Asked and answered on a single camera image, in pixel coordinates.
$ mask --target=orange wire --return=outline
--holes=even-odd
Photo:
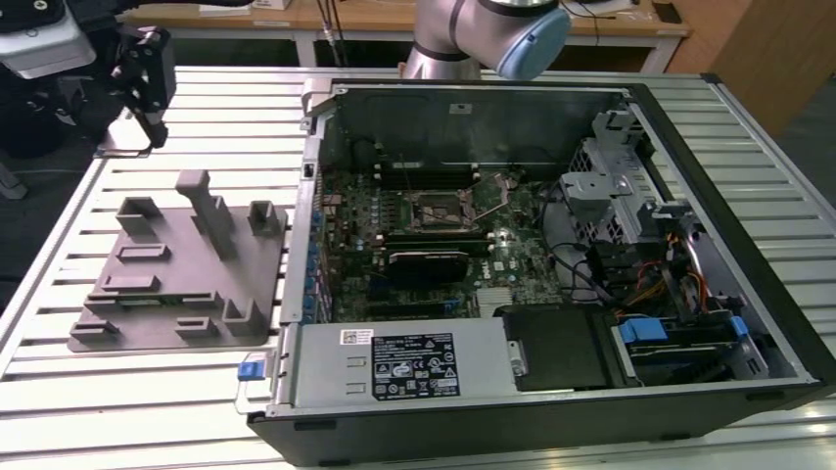
[[[687,269],[687,276],[691,277],[695,281],[695,289],[698,291],[699,296],[699,308],[702,312],[707,311],[706,301],[707,301],[707,288],[705,287],[705,278],[695,272]]]
[[[635,281],[635,289],[641,289],[641,281],[643,281],[642,276],[643,276],[643,271],[646,270],[647,267],[650,267],[654,264],[661,264],[661,261],[647,261],[643,264],[641,264],[641,268],[638,269],[638,280]]]

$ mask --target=metal frame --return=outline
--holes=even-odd
[[[227,201],[253,194],[291,212],[306,78],[394,78],[394,70],[179,68],[165,120],[171,137],[146,159],[94,161],[0,319],[0,460],[3,470],[193,468],[290,470],[234,411],[235,364],[249,351],[70,355],[65,341],[109,252],[115,201],[154,195],[175,171],[206,168]],[[541,80],[645,82],[770,262],[836,351],[836,224],[831,209],[722,86],[695,75],[547,73]],[[674,196],[674,176],[659,163]],[[277,292],[283,289],[279,281]],[[278,317],[281,306],[274,311]],[[279,338],[254,351],[274,348]],[[246,399],[269,399],[251,382]],[[387,464],[393,470],[554,466],[662,470],[829,468],[836,405],[821,400],[754,415],[703,438]]]
[[[350,89],[466,89],[466,90],[490,90],[498,89],[495,83],[481,83],[481,82],[435,82],[435,83],[422,83],[422,82],[410,82],[409,80],[370,80],[367,82],[362,80],[351,80],[351,79],[338,79],[331,83],[330,80],[321,81],[319,87],[315,90],[307,90],[309,93],[317,93],[319,95],[319,100],[325,100],[325,96],[343,94],[345,90]],[[707,179],[707,175],[703,172],[703,169],[698,165],[693,154],[690,153],[687,147],[685,146],[681,138],[678,137],[673,125],[670,121],[666,119],[665,114],[658,108],[658,104],[653,99],[653,96],[642,84],[635,83],[623,83],[622,87],[614,88],[609,87],[606,84],[590,82],[587,85],[583,83],[582,85],[571,84],[571,83],[549,83],[543,85],[533,84],[533,83],[502,83],[501,89],[507,90],[521,90],[521,91],[586,91],[586,92],[599,92],[599,93],[627,93],[629,94],[629,107],[630,111],[634,114],[635,118],[641,122],[645,129],[651,129],[650,139],[653,141],[654,147],[657,149],[655,161],[667,165],[675,175],[677,181],[690,181],[691,183],[682,187],[682,192],[686,195],[686,200],[690,206],[694,208],[694,211],[698,215],[698,219],[705,226],[707,233],[710,235],[710,239],[713,240],[714,246],[718,251],[723,255],[723,262],[727,264],[729,269],[733,273],[735,281],[739,283],[739,287],[743,293],[743,296],[751,302],[754,308],[753,312],[759,317],[766,330],[770,332],[771,337],[775,341],[775,344],[781,350],[781,354],[787,360],[789,364],[794,369],[794,373],[797,374],[791,378],[785,379],[759,379],[755,381],[746,382],[731,382],[723,384],[698,384],[698,385],[681,385],[681,386],[665,386],[665,387],[653,387],[651,389],[614,389],[614,390],[603,390],[594,392],[577,392],[577,393],[557,393],[557,394],[537,394],[535,396],[525,396],[525,397],[501,397],[495,399],[467,399],[455,400],[442,403],[427,403],[425,400],[415,400],[414,402],[407,401],[385,401],[378,402],[375,404],[351,404],[351,405],[333,405],[333,406],[322,406],[322,407],[290,407],[287,404],[291,404],[291,400],[286,401],[285,398],[287,396],[287,390],[294,389],[293,385],[293,377],[294,377],[294,368],[298,366],[299,359],[298,357],[293,357],[293,353],[285,351],[289,355],[286,358],[287,367],[282,368],[282,378],[279,379],[278,375],[274,375],[273,382],[273,399],[270,402],[270,406],[265,408],[265,414],[267,417],[282,417],[287,418],[289,416],[305,416],[305,415],[335,415],[338,416],[353,413],[362,412],[379,412],[383,410],[402,410],[402,409],[433,409],[437,410],[439,408],[455,408],[459,406],[478,406],[487,404],[519,404],[519,403],[530,403],[530,402],[549,402],[549,401],[561,401],[561,400],[590,400],[590,399],[614,399],[623,398],[631,396],[650,396],[650,395],[663,395],[663,394],[690,394],[694,392],[703,391],[714,391],[714,390],[733,390],[733,389],[746,389],[749,391],[755,390],[755,387],[779,387],[779,386],[790,386],[790,385],[801,385],[801,384],[813,384],[817,382],[809,375],[809,370],[803,369],[805,364],[798,357],[801,354],[798,351],[806,346],[814,347],[814,345],[809,345],[807,343],[813,343],[805,341],[799,343],[795,341],[791,345],[787,341],[785,335],[795,335],[798,331],[783,331],[778,324],[783,327],[787,327],[787,324],[797,326],[791,317],[801,317],[802,314],[797,307],[793,309],[787,305],[781,305],[781,308],[775,308],[777,305],[777,294],[774,291],[781,290],[779,284],[770,291],[757,291],[754,289],[753,284],[761,284],[762,279],[773,278],[774,282],[778,283],[777,277],[774,275],[770,276],[767,271],[762,271],[761,274],[755,276],[755,279],[750,280],[745,276],[746,272],[761,272],[759,269],[742,269],[741,264],[745,261],[746,267],[755,266],[758,262],[765,264],[763,259],[757,258],[745,258],[739,254],[742,252],[750,252],[757,254],[757,249],[754,247],[753,242],[747,238],[747,234],[745,233],[742,226],[739,224],[727,224],[729,221],[735,221],[735,218],[731,214],[731,210],[722,200],[719,192],[715,190],[713,184]],[[333,103],[330,106],[326,104],[322,105],[325,109],[333,108]],[[315,155],[319,150],[319,145],[323,137],[323,122],[330,118],[330,113],[325,112],[322,116],[315,118],[315,135],[310,136],[306,139],[305,145],[305,162],[313,163],[315,160]],[[682,177],[683,169],[687,170],[687,177]],[[303,277],[303,267],[306,263],[306,257],[303,254],[307,253],[307,230],[309,225],[305,223],[305,220],[309,220],[310,217],[310,206],[313,202],[313,181],[301,181],[299,182],[299,190],[298,190],[298,199],[297,199],[297,214],[299,214],[299,218],[297,218],[297,223],[294,225],[295,230],[302,230],[302,236],[295,237],[290,244],[290,253],[299,254],[301,256],[295,256],[294,259],[290,260],[289,265],[289,276],[293,276],[291,282],[287,278],[286,288],[283,292],[283,303],[285,306],[291,306],[283,310],[282,322],[295,322],[299,320],[299,312],[301,312],[301,298],[302,298],[302,287],[301,287],[301,279]],[[723,224],[723,230],[718,231],[717,228],[719,224]],[[761,297],[769,297],[770,307],[766,307],[766,302]],[[789,298],[789,294],[783,291],[781,301],[791,302]],[[778,321],[779,317],[786,316],[786,321]],[[369,328],[373,328],[374,323],[369,323]],[[806,359],[809,357],[810,350],[805,351]],[[813,371],[813,373],[830,375],[836,373],[836,368],[831,367],[833,362],[830,359],[829,366],[822,367],[821,370]]]
[[[298,65],[301,67],[317,67],[315,51],[313,43],[325,39],[319,30],[294,28],[255,27],[238,28],[195,28],[171,27],[167,29],[171,36],[182,39],[286,39],[293,41]],[[413,42],[410,31],[345,31],[347,41],[390,41]],[[569,35],[565,44],[569,46],[610,46],[610,47],[643,47],[650,48],[647,58],[641,67],[642,73],[661,73],[667,68],[667,63],[675,52],[675,47],[682,36],[610,36],[601,35],[597,43],[595,37],[587,35]]]

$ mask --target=blue tab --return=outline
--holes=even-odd
[[[657,318],[630,318],[617,326],[625,344],[635,341],[663,341],[667,333]]]
[[[627,345],[629,343],[634,343],[635,341],[635,332],[631,331],[631,328],[626,323],[621,323],[617,325],[617,331],[621,334],[621,340]]]
[[[253,360],[237,364],[237,380],[239,382],[263,379],[263,360]]]
[[[731,327],[734,328],[734,333],[737,334],[737,339],[747,336],[747,327],[742,322],[742,318],[739,318],[738,316],[733,316],[730,321]]]

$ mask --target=power supply label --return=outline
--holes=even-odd
[[[457,397],[453,334],[374,336],[371,395],[379,401]]]

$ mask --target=aluminum table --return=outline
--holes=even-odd
[[[0,318],[0,468],[282,469],[231,404],[246,350],[71,354],[79,316],[127,196],[187,207],[177,171],[211,171],[229,206],[269,199],[289,211],[302,150],[298,94],[314,76],[393,70],[179,68],[169,139],[146,159],[94,160]],[[718,185],[815,331],[836,352],[836,212],[722,85],[695,75],[551,73],[541,80],[643,81]],[[661,175],[675,184],[667,169]],[[282,280],[277,293],[281,294]],[[247,399],[266,400],[265,382]],[[751,416],[699,439],[369,464],[365,468],[831,468],[836,401]]]

